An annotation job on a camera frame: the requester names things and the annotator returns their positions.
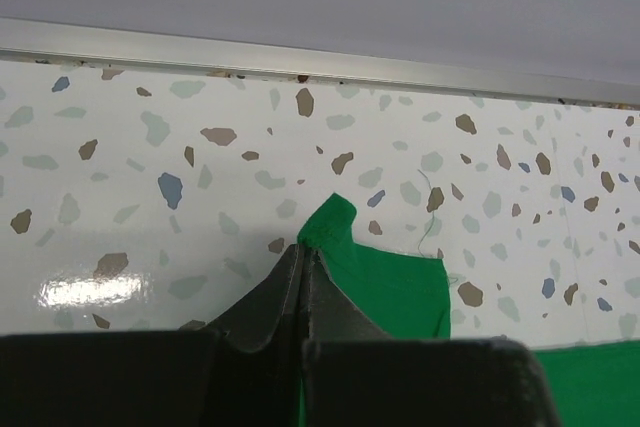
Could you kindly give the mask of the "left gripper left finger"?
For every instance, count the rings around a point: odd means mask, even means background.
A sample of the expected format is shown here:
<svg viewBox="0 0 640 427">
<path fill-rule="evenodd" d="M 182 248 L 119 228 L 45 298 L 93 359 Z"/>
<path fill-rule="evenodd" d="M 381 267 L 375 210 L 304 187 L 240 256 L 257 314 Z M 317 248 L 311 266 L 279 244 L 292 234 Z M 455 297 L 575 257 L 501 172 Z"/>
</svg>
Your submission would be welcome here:
<svg viewBox="0 0 640 427">
<path fill-rule="evenodd" d="M 5 426 L 294 426 L 304 251 L 214 321 L 175 330 L 5 335 Z"/>
</svg>

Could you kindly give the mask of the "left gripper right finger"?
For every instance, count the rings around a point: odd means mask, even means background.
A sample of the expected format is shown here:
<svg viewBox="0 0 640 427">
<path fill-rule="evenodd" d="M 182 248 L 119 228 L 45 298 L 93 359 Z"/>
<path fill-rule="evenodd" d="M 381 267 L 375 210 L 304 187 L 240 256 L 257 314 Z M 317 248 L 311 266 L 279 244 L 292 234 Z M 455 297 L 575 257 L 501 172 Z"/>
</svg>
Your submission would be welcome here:
<svg viewBox="0 0 640 427">
<path fill-rule="evenodd" d="M 558 426 L 542 366 L 500 337 L 399 340 L 305 253 L 301 373 L 309 426 Z"/>
</svg>

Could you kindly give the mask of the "green t-shirt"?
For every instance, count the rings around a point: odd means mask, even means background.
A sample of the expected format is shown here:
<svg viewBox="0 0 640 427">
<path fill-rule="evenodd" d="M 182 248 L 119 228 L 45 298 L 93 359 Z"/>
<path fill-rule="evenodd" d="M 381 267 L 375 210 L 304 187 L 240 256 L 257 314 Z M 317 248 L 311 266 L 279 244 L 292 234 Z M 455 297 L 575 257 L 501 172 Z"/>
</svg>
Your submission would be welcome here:
<svg viewBox="0 0 640 427">
<path fill-rule="evenodd" d="M 309 217 L 297 241 L 320 251 L 337 287 L 374 323 L 400 339 L 447 339 L 452 314 L 442 260 L 357 244 L 357 210 L 332 194 Z M 639 423 L 639 343 L 538 350 L 566 426 Z"/>
</svg>

